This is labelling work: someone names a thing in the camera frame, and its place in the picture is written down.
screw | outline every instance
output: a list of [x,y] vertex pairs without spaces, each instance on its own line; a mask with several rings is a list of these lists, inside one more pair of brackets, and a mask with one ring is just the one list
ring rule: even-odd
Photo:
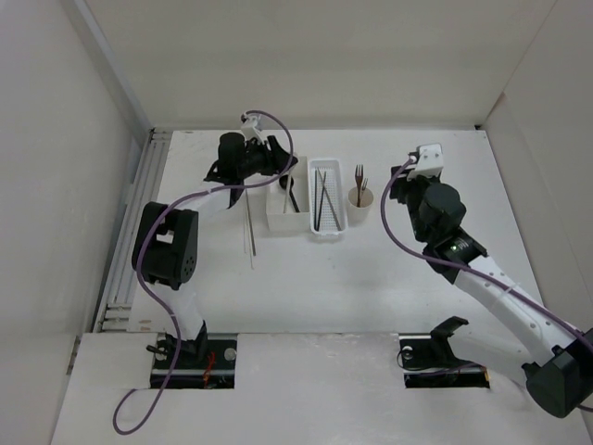
[[401,356],[404,358],[404,360],[410,360],[414,357],[414,348],[412,346],[404,346],[401,349]]
[[224,360],[232,362],[237,358],[237,351],[234,348],[227,348],[224,350]]

black spoon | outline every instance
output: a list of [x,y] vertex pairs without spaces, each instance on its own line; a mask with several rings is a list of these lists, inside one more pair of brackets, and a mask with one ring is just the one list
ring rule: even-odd
[[[286,185],[288,184],[288,175],[285,174],[284,176],[282,176],[278,180],[278,183],[280,183],[280,187],[283,190],[286,190]],[[295,185],[295,180],[293,178],[290,178],[290,191],[288,192],[288,195],[290,196],[290,200],[293,201],[293,207],[295,208],[295,212],[300,213],[300,210],[298,209],[297,205],[297,200],[295,199],[295,195],[293,194],[293,185]]]

white cup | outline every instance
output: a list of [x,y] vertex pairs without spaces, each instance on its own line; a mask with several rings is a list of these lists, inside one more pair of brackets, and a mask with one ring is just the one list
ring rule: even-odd
[[366,220],[371,211],[374,195],[368,188],[364,191],[360,199],[360,207],[357,207],[358,189],[354,187],[348,192],[348,199],[346,205],[346,212],[348,215],[348,225],[358,225]]

